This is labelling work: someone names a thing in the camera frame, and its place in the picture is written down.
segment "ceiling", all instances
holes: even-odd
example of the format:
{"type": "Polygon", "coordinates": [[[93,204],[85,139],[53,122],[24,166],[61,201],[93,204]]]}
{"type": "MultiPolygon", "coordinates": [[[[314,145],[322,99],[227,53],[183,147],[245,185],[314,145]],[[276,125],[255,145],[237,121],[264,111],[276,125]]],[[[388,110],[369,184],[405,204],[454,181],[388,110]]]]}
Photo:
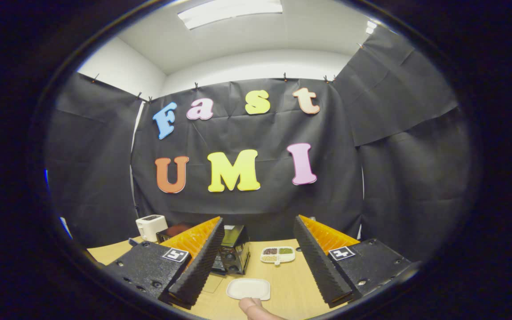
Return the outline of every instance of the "ceiling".
{"type": "Polygon", "coordinates": [[[218,57],[269,49],[306,49],[352,56],[368,36],[368,18],[335,0],[281,0],[282,14],[220,20],[187,29],[177,13],[207,0],[177,1],[118,36],[170,75],[218,57]]]}

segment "letter i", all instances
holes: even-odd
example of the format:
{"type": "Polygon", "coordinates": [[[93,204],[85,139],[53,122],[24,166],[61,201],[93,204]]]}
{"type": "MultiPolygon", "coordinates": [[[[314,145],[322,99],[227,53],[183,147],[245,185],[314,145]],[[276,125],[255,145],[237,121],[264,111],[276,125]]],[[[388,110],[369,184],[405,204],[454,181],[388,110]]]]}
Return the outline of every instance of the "letter i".
{"type": "Polygon", "coordinates": [[[300,184],[312,184],[317,181],[317,176],[311,172],[308,154],[309,149],[311,149],[310,144],[291,144],[286,148],[293,157],[295,177],[293,177],[292,183],[296,186],[300,184]]]}

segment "black fabric backdrop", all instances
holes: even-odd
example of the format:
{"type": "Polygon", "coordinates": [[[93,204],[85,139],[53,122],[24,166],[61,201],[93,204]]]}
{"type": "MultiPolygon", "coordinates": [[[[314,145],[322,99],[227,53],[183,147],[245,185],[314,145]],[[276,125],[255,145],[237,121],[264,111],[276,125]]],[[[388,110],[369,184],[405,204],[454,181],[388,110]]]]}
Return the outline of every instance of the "black fabric backdrop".
{"type": "Polygon", "coordinates": [[[361,237],[428,259],[468,212],[476,150],[437,68],[405,38],[376,28],[333,87],[364,171],[361,237]]]}
{"type": "Polygon", "coordinates": [[[470,134],[455,108],[362,145],[362,237],[376,237],[412,260],[431,257],[468,210],[477,160],[470,134]]]}
{"type": "Polygon", "coordinates": [[[87,248],[135,237],[130,148],[141,101],[75,74],[55,102],[45,162],[56,212],[87,248]]]}
{"type": "Polygon", "coordinates": [[[402,36],[376,28],[337,75],[355,145],[412,128],[457,107],[436,67],[402,36]]]}
{"type": "Polygon", "coordinates": [[[349,120],[339,94],[320,80],[257,79],[221,83],[156,99],[144,108],[132,153],[136,202],[140,215],[164,215],[170,224],[199,223],[221,216],[226,224],[244,224],[254,241],[292,239],[296,215],[315,216],[327,225],[356,236],[362,199],[361,166],[349,120]],[[304,113],[292,93],[301,87],[315,92],[321,111],[304,113]],[[246,93],[265,90],[271,107],[267,113],[249,115],[246,93]],[[191,103],[199,98],[215,102],[209,120],[189,120],[191,103]],[[159,140],[152,119],[165,105],[175,102],[174,131],[159,140]],[[311,144],[309,160],[314,184],[295,186],[290,144],[311,144]],[[224,152],[234,163],[245,149],[258,152],[255,191],[209,192],[212,152],[224,152]],[[178,194],[165,194],[156,184],[157,158],[170,158],[168,180],[175,182],[176,156],[188,156],[187,184],[178,194]]]}

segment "white plate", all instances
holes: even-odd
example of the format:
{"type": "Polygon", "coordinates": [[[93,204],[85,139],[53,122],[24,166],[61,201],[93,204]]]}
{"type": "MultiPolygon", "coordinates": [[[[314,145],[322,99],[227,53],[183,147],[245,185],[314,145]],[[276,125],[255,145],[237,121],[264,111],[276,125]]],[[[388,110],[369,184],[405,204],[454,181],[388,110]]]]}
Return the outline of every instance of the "white plate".
{"type": "Polygon", "coordinates": [[[270,299],[270,282],[264,279],[234,279],[226,287],[226,294],[233,299],[270,299]]]}

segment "wooden table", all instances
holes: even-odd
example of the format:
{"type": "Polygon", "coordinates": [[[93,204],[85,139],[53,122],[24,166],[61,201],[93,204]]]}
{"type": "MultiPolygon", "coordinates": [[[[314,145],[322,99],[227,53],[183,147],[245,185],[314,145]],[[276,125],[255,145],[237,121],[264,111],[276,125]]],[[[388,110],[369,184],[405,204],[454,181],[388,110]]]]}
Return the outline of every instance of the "wooden table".
{"type": "MultiPolygon", "coordinates": [[[[138,242],[142,241],[141,237],[134,239],[138,242]]],[[[340,304],[335,308],[329,308],[323,302],[301,252],[296,251],[295,260],[290,263],[282,263],[278,267],[260,261],[260,253],[265,247],[285,245],[293,247],[293,249],[299,247],[295,239],[251,242],[251,257],[248,260],[246,275],[219,276],[211,273],[197,303],[191,310],[179,306],[175,306],[175,308],[211,320],[244,320],[246,316],[238,307],[238,300],[226,295],[226,287],[230,281],[236,278],[268,280],[271,290],[270,299],[262,301],[262,306],[268,311],[289,320],[312,318],[344,306],[345,304],[340,304]]],[[[124,241],[105,247],[88,249],[88,251],[97,261],[109,264],[129,251],[131,247],[127,241],[124,241]]]]}

